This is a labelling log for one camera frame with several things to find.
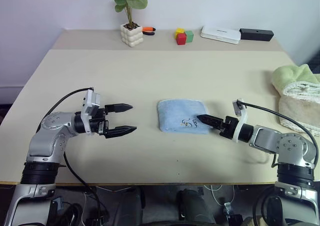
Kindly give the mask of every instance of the black box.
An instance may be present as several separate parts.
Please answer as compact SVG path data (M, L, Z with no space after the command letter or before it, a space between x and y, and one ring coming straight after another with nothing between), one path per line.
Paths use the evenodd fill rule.
M240 33L242 40L270 41L274 36L274 32L271 30L261 29L241 28Z

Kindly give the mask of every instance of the beige tabletop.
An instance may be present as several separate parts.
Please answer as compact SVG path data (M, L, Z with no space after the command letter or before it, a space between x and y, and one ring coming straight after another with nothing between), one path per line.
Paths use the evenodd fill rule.
M159 101L177 98L201 100L211 115L220 118L235 116L232 100L237 98L276 110L279 95L271 85L271 73L292 63L276 40L232 45L196 36L194 45L177 46L172 38L145 36L140 48L131 49L120 42L118 33L73 30L61 35L0 126L0 181L19 182L29 142L43 115L61 97L84 87L94 87L102 105L134 107L110 113L111 128L137 126L122 137L82 134L68 141L69 162L88 183L255 184L277 179L271 155L243 142L236 144L216 131L164 133L159 130L157 113ZM85 48L90 35L97 43L88 42ZM110 50L107 39L99 41L98 35L111 41L117 38L113 40L116 50ZM171 32L157 35L170 37ZM202 41L213 50L193 48L203 47ZM151 50L154 45L159 50ZM79 111L84 94L73 95L56 110ZM275 116L257 109L249 108L247 123L289 132ZM320 179L318 169L315 178ZM67 168L60 168L57 183L78 181Z

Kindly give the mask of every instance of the green block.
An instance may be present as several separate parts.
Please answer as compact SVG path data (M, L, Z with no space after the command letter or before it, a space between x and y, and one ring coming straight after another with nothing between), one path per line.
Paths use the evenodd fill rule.
M191 30L184 31L184 33L186 35L186 43L191 43L194 40L194 33Z

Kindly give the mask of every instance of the white wall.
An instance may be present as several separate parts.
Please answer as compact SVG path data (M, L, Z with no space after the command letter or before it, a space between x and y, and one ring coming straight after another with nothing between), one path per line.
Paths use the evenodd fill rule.
M297 64L320 47L320 0L148 2L133 11L143 26L269 29ZM114 29L124 22L125 13L116 13L110 0L0 0L0 104L12 101L3 88L27 82L62 28Z

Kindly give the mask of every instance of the toy block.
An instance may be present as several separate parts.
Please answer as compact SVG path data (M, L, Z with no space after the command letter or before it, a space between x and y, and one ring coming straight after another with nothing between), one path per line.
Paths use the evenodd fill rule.
M184 33L186 35L186 43L191 43L192 40L194 40L194 33L191 30L185 31Z
M185 45L187 41L187 36L185 33L178 33L176 35L176 43L178 45Z
M175 31L174 38L176 39L178 34L183 34L184 32L185 30L183 28L178 27Z

